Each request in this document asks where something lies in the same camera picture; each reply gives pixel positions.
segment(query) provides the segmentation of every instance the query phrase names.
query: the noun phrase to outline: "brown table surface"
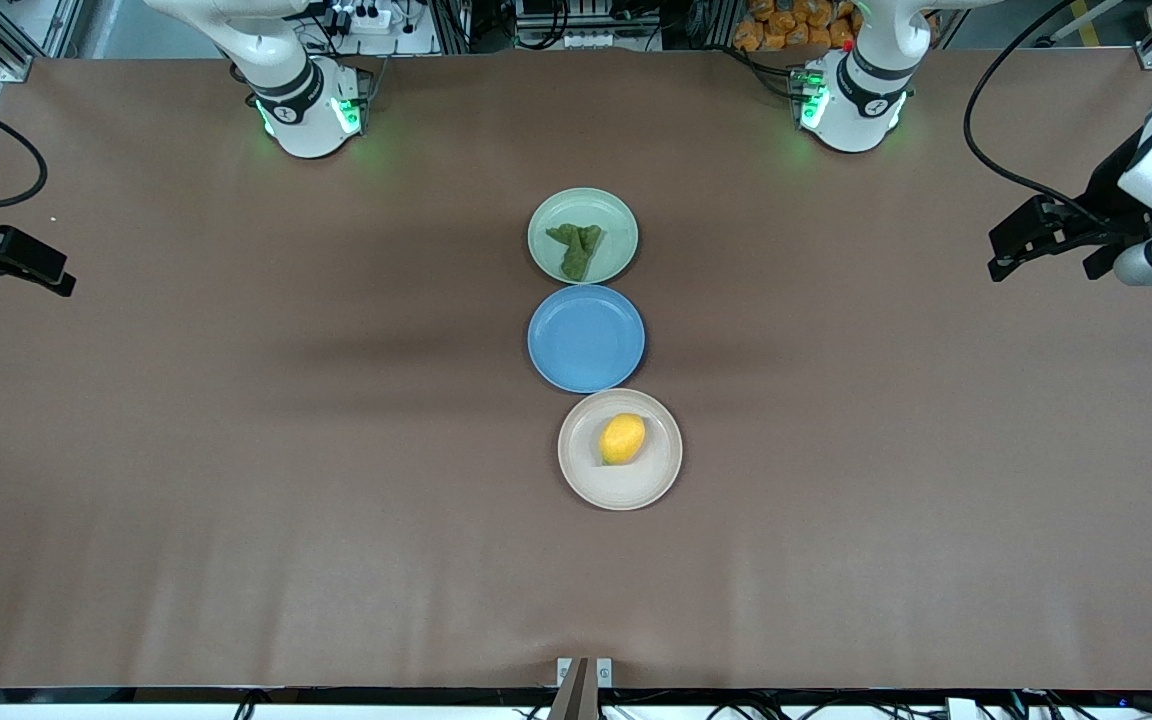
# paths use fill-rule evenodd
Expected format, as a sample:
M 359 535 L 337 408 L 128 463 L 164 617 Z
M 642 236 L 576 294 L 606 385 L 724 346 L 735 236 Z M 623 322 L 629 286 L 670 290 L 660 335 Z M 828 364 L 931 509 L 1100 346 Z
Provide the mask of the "brown table surface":
M 0 685 L 1152 687 L 1152 288 L 990 282 L 1028 197 L 970 158 L 992 54 L 929 56 L 838 156 L 721 55 L 399 60 L 298 161 L 209 61 L 44 61 L 1 222 Z M 1143 120 L 1124 50 L 1021 54 L 982 143 L 1076 191 Z M 0 136 L 0 192 L 26 185 Z M 685 463 L 644 511 L 558 471 L 524 230 L 598 185 Z

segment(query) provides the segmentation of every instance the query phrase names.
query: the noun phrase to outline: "plate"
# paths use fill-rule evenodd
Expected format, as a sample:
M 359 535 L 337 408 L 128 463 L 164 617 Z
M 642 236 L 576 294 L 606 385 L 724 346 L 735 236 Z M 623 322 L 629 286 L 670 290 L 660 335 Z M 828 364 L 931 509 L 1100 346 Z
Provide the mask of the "plate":
M 624 382 L 643 361 L 643 316 L 620 291 L 600 285 L 564 287 L 531 314 L 526 354 L 547 381 L 590 393 Z
M 561 223 L 582 228 L 598 225 L 602 228 L 602 236 L 582 281 L 573 281 L 563 274 L 567 245 L 545 234 L 548 228 Z M 526 225 L 526 250 L 531 251 L 536 265 L 558 281 L 569 285 L 607 282 L 620 274 L 639 250 L 639 223 L 634 219 L 630 206 L 612 192 L 593 187 L 574 187 L 552 195 L 531 214 L 531 222 Z
M 646 437 L 624 465 L 604 465 L 598 438 L 619 414 L 643 416 Z M 682 433 L 673 415 L 636 389 L 596 393 L 573 407 L 558 431 L 558 465 L 576 495 L 605 510 L 638 510 L 660 500 L 682 468 Z

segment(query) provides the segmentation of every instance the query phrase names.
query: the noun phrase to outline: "blue plate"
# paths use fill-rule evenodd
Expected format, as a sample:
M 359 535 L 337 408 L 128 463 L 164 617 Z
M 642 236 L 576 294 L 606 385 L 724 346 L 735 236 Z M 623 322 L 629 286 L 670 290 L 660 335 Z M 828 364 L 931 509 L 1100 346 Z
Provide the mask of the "blue plate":
M 576 285 L 550 295 L 526 327 L 526 351 L 547 381 L 568 392 L 616 387 L 643 361 L 643 316 L 620 291 Z

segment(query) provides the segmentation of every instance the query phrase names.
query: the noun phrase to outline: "green led light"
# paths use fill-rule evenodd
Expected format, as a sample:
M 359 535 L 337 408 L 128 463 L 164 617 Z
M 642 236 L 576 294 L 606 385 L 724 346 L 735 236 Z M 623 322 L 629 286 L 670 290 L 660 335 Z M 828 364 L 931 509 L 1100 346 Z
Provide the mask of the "green led light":
M 887 129 L 895 128 L 896 123 L 900 122 L 900 109 L 904 108 L 907 97 L 909 97 L 908 92 L 901 92 L 900 100 L 896 100 L 895 108 L 892 108 L 892 121 L 887 123 Z
M 362 122 L 358 120 L 358 111 L 355 109 L 351 101 L 340 101 L 333 97 L 332 108 L 338 114 L 338 120 L 340 120 L 340 129 L 343 129 L 347 135 L 353 135 L 362 128 Z
M 824 88 L 823 91 L 812 100 L 803 106 L 803 127 L 816 128 L 820 124 L 820 115 L 824 114 L 824 109 L 829 105 L 829 90 Z
M 256 103 L 256 111 L 257 113 L 260 113 L 260 120 L 264 120 L 265 122 L 265 135 L 274 137 L 274 127 L 270 124 L 270 115 L 265 114 L 265 108 L 262 108 L 259 101 Z

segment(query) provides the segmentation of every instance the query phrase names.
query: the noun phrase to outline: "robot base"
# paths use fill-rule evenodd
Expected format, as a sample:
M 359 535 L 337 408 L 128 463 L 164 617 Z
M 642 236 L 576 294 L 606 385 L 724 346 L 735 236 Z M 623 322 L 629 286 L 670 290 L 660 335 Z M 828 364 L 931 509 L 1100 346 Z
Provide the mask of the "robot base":
M 268 132 L 288 154 L 321 158 L 332 154 L 353 136 L 362 135 L 367 122 L 371 74 L 361 74 L 329 58 L 312 59 L 323 70 L 323 94 L 296 124 L 285 124 L 265 111 Z
M 905 97 L 902 94 L 882 114 L 864 118 L 861 109 L 835 88 L 838 65 L 846 56 L 844 51 L 832 50 L 806 65 L 806 73 L 819 73 L 818 77 L 824 78 L 824 83 L 813 100 L 797 104 L 797 122 L 829 147 L 844 152 L 864 152 L 877 147 L 882 137 L 896 127 Z

